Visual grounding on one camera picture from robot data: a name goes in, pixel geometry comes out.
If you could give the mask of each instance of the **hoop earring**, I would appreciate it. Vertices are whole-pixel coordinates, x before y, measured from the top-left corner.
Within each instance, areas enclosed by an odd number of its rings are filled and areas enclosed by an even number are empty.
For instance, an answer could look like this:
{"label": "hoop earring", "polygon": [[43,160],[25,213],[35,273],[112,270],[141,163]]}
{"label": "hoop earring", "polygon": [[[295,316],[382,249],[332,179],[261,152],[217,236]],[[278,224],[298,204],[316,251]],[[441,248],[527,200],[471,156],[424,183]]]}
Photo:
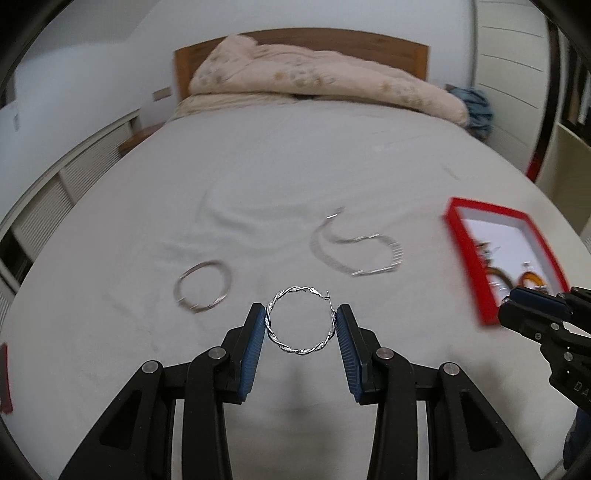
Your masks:
{"label": "hoop earring", "polygon": [[[394,240],[392,237],[388,235],[384,235],[382,233],[374,233],[373,235],[362,235],[356,236],[354,238],[343,238],[341,236],[335,235],[332,230],[330,229],[330,225],[333,220],[343,213],[345,208],[340,207],[338,208],[334,214],[326,217],[324,222],[314,230],[312,236],[310,238],[310,249],[312,253],[318,258],[321,262],[328,265],[331,268],[334,268],[337,271],[345,273],[347,275],[351,275],[352,277],[364,277],[367,275],[375,275],[378,273],[386,273],[386,272],[394,272],[398,269],[400,264],[402,263],[402,247],[400,244]],[[331,257],[329,254],[322,250],[320,246],[320,233],[323,234],[324,238],[333,244],[356,244],[362,242],[364,240],[377,240],[380,243],[387,246],[391,253],[392,253],[392,261],[390,265],[387,267],[382,268],[374,268],[373,270],[358,270],[356,268],[349,267],[348,265],[342,264],[334,257]]]}
{"label": "hoop earring", "polygon": [[[219,270],[219,272],[222,274],[224,285],[222,288],[222,292],[220,293],[220,296],[218,298],[216,298],[216,300],[213,303],[210,303],[209,305],[201,306],[198,303],[193,304],[193,303],[190,303],[189,301],[187,301],[187,299],[183,296],[183,294],[181,292],[181,283],[191,273],[194,273],[197,270],[199,270],[200,268],[204,268],[204,267],[217,268],[217,270]],[[216,305],[218,305],[221,301],[223,301],[223,299],[225,299],[228,296],[228,292],[230,291],[231,286],[232,286],[232,272],[230,271],[230,268],[221,260],[210,260],[207,262],[202,262],[200,264],[197,264],[194,267],[189,268],[185,273],[183,273],[178,278],[178,280],[174,283],[173,295],[174,295],[174,299],[181,307],[183,307],[184,309],[190,310],[193,313],[199,313],[199,312],[205,312],[206,310],[211,310]]]}
{"label": "hoop earring", "polygon": [[498,278],[504,285],[509,289],[509,291],[513,290],[513,282],[509,278],[509,276],[503,272],[500,268],[496,267],[487,267],[485,269],[486,275],[490,275],[492,277]]}
{"label": "hoop earring", "polygon": [[528,270],[522,273],[519,277],[519,280],[517,281],[517,285],[520,287],[527,287],[527,285],[525,284],[526,281],[532,282],[534,284],[532,290],[548,293],[548,285],[546,284],[544,279],[540,277],[536,272]]}
{"label": "hoop earring", "polygon": [[[290,346],[282,343],[277,338],[277,335],[275,335],[275,332],[273,332],[273,329],[271,328],[271,310],[275,306],[275,303],[277,302],[277,300],[279,300],[284,295],[287,295],[288,293],[295,293],[298,291],[306,291],[308,293],[311,293],[313,295],[320,297],[323,300],[328,300],[329,305],[330,305],[330,329],[329,329],[328,333],[326,334],[326,338],[324,340],[322,340],[320,343],[314,345],[312,348],[291,348]],[[271,300],[269,302],[269,305],[267,306],[267,315],[265,315],[265,328],[267,329],[267,336],[269,337],[271,342],[276,343],[279,346],[279,348],[281,348],[281,350],[283,350],[284,352],[295,353],[296,355],[308,355],[308,353],[317,352],[318,350],[322,350],[326,346],[326,344],[329,342],[329,340],[335,336],[336,311],[332,307],[332,302],[330,301],[330,294],[328,292],[326,292],[326,297],[325,297],[324,295],[322,295],[322,293],[320,293],[318,290],[316,290],[313,287],[290,287],[286,290],[278,291],[275,294],[275,297],[273,297],[273,300]]]}

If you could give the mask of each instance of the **blue cloth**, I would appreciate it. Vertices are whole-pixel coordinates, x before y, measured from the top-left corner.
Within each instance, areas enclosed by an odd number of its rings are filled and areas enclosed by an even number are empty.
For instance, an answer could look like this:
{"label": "blue cloth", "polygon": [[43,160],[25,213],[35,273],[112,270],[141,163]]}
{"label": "blue cloth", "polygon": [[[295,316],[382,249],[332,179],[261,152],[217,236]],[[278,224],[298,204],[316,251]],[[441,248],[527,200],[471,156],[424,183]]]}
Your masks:
{"label": "blue cloth", "polygon": [[569,469],[573,462],[577,459],[579,454],[583,451],[587,442],[591,440],[591,417],[587,415],[580,408],[577,409],[577,416],[575,417],[573,426],[571,427],[566,441],[564,443],[564,449],[562,451],[562,457],[564,460],[564,468]]}
{"label": "blue cloth", "polygon": [[486,139],[491,134],[493,113],[485,93],[473,87],[468,89],[454,87],[449,92],[462,100],[468,108],[470,122],[466,128],[470,129],[477,138]]}

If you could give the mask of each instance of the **silver hoop earring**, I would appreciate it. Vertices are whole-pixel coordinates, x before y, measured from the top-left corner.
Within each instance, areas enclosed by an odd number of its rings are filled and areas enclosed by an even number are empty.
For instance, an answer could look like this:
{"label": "silver hoop earring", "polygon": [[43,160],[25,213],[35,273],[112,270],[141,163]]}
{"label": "silver hoop earring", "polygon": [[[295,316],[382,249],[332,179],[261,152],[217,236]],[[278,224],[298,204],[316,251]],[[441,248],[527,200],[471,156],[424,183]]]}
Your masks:
{"label": "silver hoop earring", "polygon": [[[187,301],[187,299],[183,296],[181,292],[181,283],[185,278],[187,278],[191,273],[196,272],[200,268],[204,267],[215,267],[219,270],[223,277],[223,288],[222,293],[213,303],[209,305],[201,306],[198,303],[192,304]],[[190,310],[193,313],[205,312],[206,310],[211,310],[216,305],[218,305],[223,299],[228,296],[228,292],[230,291],[230,286],[232,286],[232,272],[230,268],[221,260],[210,260],[207,262],[202,262],[200,264],[195,265],[192,268],[189,268],[185,273],[183,273],[178,280],[174,283],[173,294],[174,299],[176,302],[183,308]]]}
{"label": "silver hoop earring", "polygon": [[[326,338],[312,348],[291,348],[290,346],[282,343],[277,338],[277,335],[275,335],[275,332],[273,332],[273,329],[271,328],[271,310],[275,306],[275,303],[277,302],[277,300],[279,300],[284,295],[287,295],[288,293],[295,293],[298,291],[306,291],[308,293],[311,293],[311,294],[314,294],[314,295],[320,297],[323,300],[328,300],[329,305],[330,305],[330,329],[329,329],[328,333],[326,334]],[[278,291],[275,294],[275,297],[273,297],[273,300],[271,300],[269,302],[269,305],[267,306],[267,315],[265,316],[265,328],[267,329],[267,336],[269,337],[271,342],[276,343],[279,346],[279,348],[281,348],[281,350],[283,350],[284,352],[295,353],[296,355],[308,355],[308,353],[317,352],[318,350],[322,350],[326,346],[326,344],[329,342],[329,340],[335,336],[336,312],[335,312],[334,308],[332,307],[332,302],[330,301],[330,294],[327,291],[326,297],[325,297],[324,295],[322,295],[322,293],[320,293],[318,290],[316,290],[313,287],[290,287],[286,290]]]}
{"label": "silver hoop earring", "polygon": [[[352,277],[362,277],[366,275],[375,275],[378,273],[387,273],[387,272],[394,272],[398,269],[400,264],[402,263],[402,247],[400,244],[394,240],[392,237],[388,235],[383,235],[381,233],[374,233],[373,235],[362,235],[356,236],[354,238],[343,238],[341,236],[335,235],[332,230],[330,229],[330,224],[334,221],[334,219],[343,213],[344,208],[341,207],[335,211],[334,214],[326,217],[322,225],[320,225],[312,234],[310,239],[310,248],[312,253],[318,258],[321,262],[325,263],[331,268],[334,268],[337,271],[345,273],[347,275],[351,275]],[[364,240],[377,240],[382,242],[392,251],[392,263],[390,263],[387,267],[376,268],[374,270],[357,270],[355,268],[348,267],[347,265],[342,264],[337,259],[331,257],[329,254],[322,250],[320,246],[320,233],[323,233],[324,238],[327,241],[333,244],[356,244],[358,242],[362,242]]]}

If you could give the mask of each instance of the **metal screw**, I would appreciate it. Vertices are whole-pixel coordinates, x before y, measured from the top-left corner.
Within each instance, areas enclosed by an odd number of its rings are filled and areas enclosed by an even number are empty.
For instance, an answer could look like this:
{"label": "metal screw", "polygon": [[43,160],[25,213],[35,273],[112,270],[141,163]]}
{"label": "metal screw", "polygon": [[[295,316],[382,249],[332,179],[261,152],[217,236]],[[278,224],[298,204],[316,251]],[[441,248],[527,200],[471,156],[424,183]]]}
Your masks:
{"label": "metal screw", "polygon": [[394,350],[391,350],[390,348],[378,348],[375,351],[375,354],[381,358],[382,360],[390,360],[391,358],[394,357]]}
{"label": "metal screw", "polygon": [[146,363],[142,365],[142,372],[144,372],[145,374],[153,374],[158,369],[158,367],[159,365],[157,361],[148,360]]}
{"label": "metal screw", "polygon": [[448,362],[445,365],[443,365],[443,371],[448,375],[457,375],[458,373],[460,373],[460,367],[456,364]]}
{"label": "metal screw", "polygon": [[215,346],[209,351],[208,355],[209,358],[220,360],[220,358],[224,358],[226,356],[226,351],[220,346]]}

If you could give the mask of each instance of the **wooden headboard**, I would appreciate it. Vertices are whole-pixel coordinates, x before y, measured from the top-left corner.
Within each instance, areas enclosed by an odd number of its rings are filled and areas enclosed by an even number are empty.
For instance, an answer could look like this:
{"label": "wooden headboard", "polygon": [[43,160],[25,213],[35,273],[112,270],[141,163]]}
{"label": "wooden headboard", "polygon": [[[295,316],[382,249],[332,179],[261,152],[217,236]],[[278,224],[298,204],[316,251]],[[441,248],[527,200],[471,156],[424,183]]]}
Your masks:
{"label": "wooden headboard", "polygon": [[[427,78],[429,47],[400,38],[337,28],[280,28],[243,35],[254,38],[260,44],[283,43],[311,50],[338,51],[405,70],[421,80]],[[189,83],[195,70],[224,38],[198,43],[174,52],[181,100],[189,96]]]}

